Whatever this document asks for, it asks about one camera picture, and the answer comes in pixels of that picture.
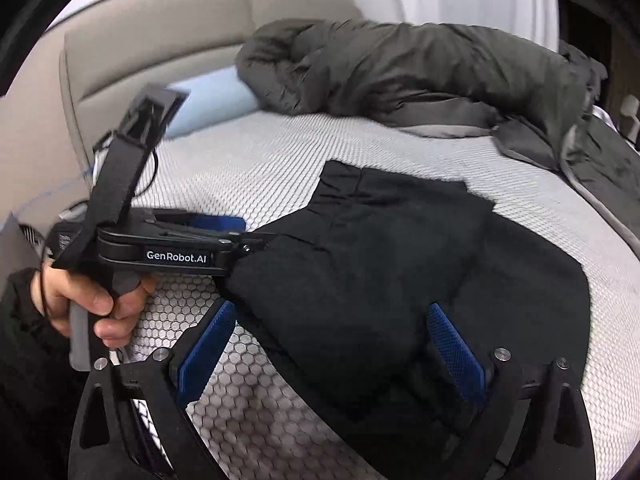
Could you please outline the person's left hand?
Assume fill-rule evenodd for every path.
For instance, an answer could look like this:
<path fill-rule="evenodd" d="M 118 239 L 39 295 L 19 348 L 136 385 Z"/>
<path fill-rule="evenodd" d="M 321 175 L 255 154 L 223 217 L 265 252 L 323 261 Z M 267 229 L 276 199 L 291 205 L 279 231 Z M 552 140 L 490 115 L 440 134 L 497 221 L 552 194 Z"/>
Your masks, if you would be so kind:
<path fill-rule="evenodd" d="M 99 319 L 93 330 L 110 349 L 125 347 L 149 296 L 155 292 L 158 279 L 154 275 L 143 275 L 139 285 L 114 299 L 102 286 L 78 273 L 53 269 L 43 263 L 30 283 L 30 298 L 40 314 L 63 336 L 70 336 L 68 308 L 78 304 Z"/>

